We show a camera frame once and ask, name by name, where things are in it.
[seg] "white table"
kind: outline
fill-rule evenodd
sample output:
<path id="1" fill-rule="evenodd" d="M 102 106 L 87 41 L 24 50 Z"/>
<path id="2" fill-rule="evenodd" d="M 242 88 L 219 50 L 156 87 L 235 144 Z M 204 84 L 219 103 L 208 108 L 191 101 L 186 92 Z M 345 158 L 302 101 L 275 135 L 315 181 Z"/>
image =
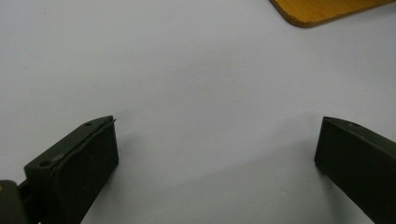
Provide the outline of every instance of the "white table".
<path id="1" fill-rule="evenodd" d="M 83 223 L 372 223 L 313 158 L 323 116 L 396 140 L 395 24 L 395 4 L 299 29 L 266 0 L 2 1 L 0 178 L 114 115 Z"/>

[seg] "wooden edge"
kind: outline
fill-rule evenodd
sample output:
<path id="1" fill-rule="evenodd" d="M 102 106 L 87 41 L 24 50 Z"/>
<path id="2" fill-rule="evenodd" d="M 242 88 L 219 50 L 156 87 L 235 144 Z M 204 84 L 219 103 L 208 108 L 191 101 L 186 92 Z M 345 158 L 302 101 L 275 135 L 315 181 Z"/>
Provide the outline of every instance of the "wooden edge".
<path id="1" fill-rule="evenodd" d="M 379 3 L 378 5 L 373 5 L 373 6 L 368 6 L 368 7 L 363 7 L 361 9 L 356 9 L 353 11 L 349 11 L 347 13 L 344 14 L 338 14 L 336 16 L 327 18 L 327 19 L 323 19 L 321 21 L 300 21 L 298 18 L 290 15 L 288 12 L 286 12 L 278 3 L 276 0 L 270 0 L 271 4 L 276 8 L 276 10 L 279 12 L 279 14 L 283 17 L 283 19 L 288 22 L 289 24 L 299 27 L 299 28 L 312 28 L 324 23 L 327 23 L 329 21 L 335 21 L 341 18 L 344 18 L 346 16 L 355 14 L 355 13 L 359 13 L 359 12 L 363 12 L 366 10 L 369 10 L 371 8 L 375 8 L 375 7 L 382 7 L 384 5 L 390 4 L 390 3 L 394 3 L 395 0 L 389 0 L 388 2 L 384 2 L 384 3 Z"/>

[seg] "small hole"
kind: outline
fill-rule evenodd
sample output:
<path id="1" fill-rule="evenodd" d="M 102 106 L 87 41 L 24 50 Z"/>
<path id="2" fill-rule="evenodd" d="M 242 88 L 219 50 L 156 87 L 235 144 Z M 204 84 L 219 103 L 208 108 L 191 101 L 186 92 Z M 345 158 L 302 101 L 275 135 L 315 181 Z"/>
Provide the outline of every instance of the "small hole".
<path id="1" fill-rule="evenodd" d="M 40 162 L 40 166 L 41 166 L 41 167 L 48 166 L 48 165 L 50 165 L 50 162 L 49 162 L 49 161 L 42 161 L 42 162 Z"/>

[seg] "orange wooden object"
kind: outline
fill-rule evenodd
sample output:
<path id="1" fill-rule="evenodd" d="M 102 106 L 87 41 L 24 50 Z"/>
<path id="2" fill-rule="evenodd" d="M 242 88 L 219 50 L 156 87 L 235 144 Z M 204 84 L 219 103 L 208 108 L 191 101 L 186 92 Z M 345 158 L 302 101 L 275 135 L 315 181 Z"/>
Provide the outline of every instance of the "orange wooden object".
<path id="1" fill-rule="evenodd" d="M 313 27 L 396 0 L 270 0 L 282 17 L 298 27 Z"/>

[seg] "clamp jaw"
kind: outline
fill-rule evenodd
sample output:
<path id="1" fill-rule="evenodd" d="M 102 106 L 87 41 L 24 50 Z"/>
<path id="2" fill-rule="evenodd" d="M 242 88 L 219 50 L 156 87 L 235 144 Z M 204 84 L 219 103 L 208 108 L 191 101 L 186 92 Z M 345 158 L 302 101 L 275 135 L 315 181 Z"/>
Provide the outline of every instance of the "clamp jaw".
<path id="1" fill-rule="evenodd" d="M 25 165 L 20 185 L 1 180 L 0 223 L 80 223 L 119 164 L 114 121 L 80 125 Z"/>
<path id="2" fill-rule="evenodd" d="M 315 162 L 374 223 L 396 223 L 396 143 L 325 117 Z"/>

